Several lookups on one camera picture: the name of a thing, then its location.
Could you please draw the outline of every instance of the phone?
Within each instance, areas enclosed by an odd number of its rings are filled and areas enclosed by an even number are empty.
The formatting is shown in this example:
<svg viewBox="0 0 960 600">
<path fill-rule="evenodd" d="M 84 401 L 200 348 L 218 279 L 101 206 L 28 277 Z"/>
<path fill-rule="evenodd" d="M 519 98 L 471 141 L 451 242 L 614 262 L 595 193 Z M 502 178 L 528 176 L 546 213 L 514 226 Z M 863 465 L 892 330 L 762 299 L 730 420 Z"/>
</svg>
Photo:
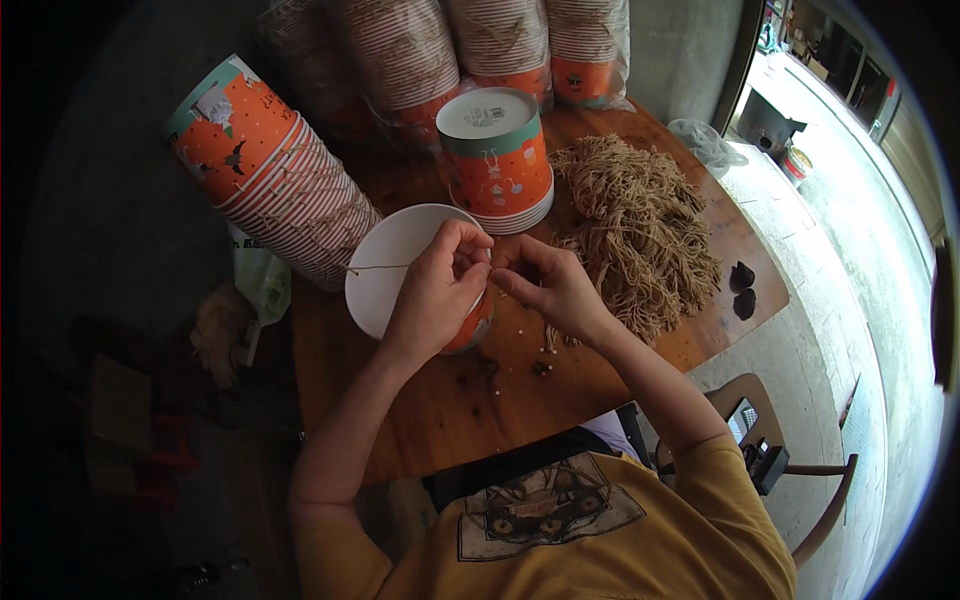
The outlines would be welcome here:
<svg viewBox="0 0 960 600">
<path fill-rule="evenodd" d="M 733 439 L 738 444 L 743 441 L 756 423 L 756 409 L 746 397 L 740 398 L 740 403 L 733 410 L 733 414 L 727 419 L 727 426 L 733 433 Z"/>
</svg>

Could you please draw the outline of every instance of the concrete wall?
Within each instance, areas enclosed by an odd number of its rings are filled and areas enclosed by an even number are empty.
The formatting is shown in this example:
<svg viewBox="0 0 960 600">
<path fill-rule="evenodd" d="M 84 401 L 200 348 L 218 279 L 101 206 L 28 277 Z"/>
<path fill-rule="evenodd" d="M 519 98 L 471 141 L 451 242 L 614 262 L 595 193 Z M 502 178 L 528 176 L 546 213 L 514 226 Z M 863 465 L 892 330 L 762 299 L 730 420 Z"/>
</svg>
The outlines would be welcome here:
<svg viewBox="0 0 960 600">
<path fill-rule="evenodd" d="M 663 123 L 709 122 L 743 0 L 632 0 L 630 97 Z"/>
</svg>

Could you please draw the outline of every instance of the hand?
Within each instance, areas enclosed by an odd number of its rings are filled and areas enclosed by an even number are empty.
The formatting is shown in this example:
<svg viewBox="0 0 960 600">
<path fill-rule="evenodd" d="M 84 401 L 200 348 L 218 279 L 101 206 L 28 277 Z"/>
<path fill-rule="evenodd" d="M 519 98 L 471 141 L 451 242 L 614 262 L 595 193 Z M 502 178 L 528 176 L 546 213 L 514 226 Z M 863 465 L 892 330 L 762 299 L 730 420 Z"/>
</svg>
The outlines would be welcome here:
<svg viewBox="0 0 960 600">
<path fill-rule="evenodd" d="M 452 340 L 483 293 L 493 238 L 447 219 L 407 269 L 380 350 L 418 370 Z"/>
<path fill-rule="evenodd" d="M 623 326 L 607 310 L 573 252 L 515 235 L 497 244 L 492 266 L 490 281 L 591 348 Z"/>
</svg>

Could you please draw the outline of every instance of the stack of paper cups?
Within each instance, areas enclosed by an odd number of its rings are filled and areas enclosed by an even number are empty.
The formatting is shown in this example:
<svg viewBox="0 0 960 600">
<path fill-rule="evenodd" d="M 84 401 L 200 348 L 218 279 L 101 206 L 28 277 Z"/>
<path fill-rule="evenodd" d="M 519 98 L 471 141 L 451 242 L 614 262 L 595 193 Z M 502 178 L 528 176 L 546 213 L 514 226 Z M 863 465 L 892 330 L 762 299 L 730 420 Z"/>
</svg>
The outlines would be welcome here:
<svg viewBox="0 0 960 600">
<path fill-rule="evenodd" d="M 170 149 L 238 228 L 326 290 L 380 221 L 343 164 L 236 55 L 167 120 Z"/>
<path fill-rule="evenodd" d="M 539 104 L 550 90 L 543 0 L 447 0 L 459 56 L 478 84 L 521 89 Z"/>
<path fill-rule="evenodd" d="M 578 107 L 605 105 L 627 39 L 623 0 L 546 0 L 555 92 Z"/>
<path fill-rule="evenodd" d="M 536 225 L 553 205 L 537 100 L 511 87 L 482 87 L 437 115 L 450 198 L 487 233 Z"/>
<path fill-rule="evenodd" d="M 256 32 L 307 118 L 347 142 L 372 141 L 376 125 L 321 0 L 286 0 L 257 17 Z"/>
<path fill-rule="evenodd" d="M 348 45 L 385 120 L 410 142 L 436 142 L 437 112 L 460 86 L 437 0 L 347 0 L 340 10 Z"/>
</svg>

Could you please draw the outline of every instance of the wooden table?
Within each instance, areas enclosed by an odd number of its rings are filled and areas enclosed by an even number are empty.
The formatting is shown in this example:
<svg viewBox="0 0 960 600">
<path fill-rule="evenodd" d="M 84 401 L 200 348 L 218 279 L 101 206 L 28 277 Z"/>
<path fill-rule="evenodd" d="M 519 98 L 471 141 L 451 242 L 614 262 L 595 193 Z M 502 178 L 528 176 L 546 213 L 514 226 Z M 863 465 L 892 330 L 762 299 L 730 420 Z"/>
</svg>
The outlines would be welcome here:
<svg viewBox="0 0 960 600">
<path fill-rule="evenodd" d="M 583 135 L 616 132 L 638 148 L 656 146 L 677 160 L 689 181 L 709 199 L 711 251 L 723 258 L 722 291 L 697 317 L 662 334 L 657 352 L 687 372 L 770 319 L 787 304 L 780 274 L 743 214 L 707 169 L 642 108 L 554 108 L 543 117 L 548 151 Z M 385 214 L 411 204 L 447 203 L 443 166 L 432 156 L 370 156 L 335 149 L 348 173 Z M 557 182 L 550 214 L 528 231 L 549 241 L 558 229 L 580 222 L 566 184 Z M 733 314 L 727 279 L 737 260 L 756 272 L 756 312 L 747 321 Z M 516 301 L 496 301 L 491 331 L 464 354 L 438 356 L 400 391 L 373 446 L 364 483 L 422 476 L 491 456 L 566 430 L 630 401 L 616 372 L 589 348 L 540 353 L 543 320 Z M 343 294 L 329 294 L 294 276 L 291 306 L 300 409 L 305 431 L 321 421 L 370 359 L 376 342 L 353 323 Z M 553 365 L 547 376 L 537 361 Z"/>
</svg>

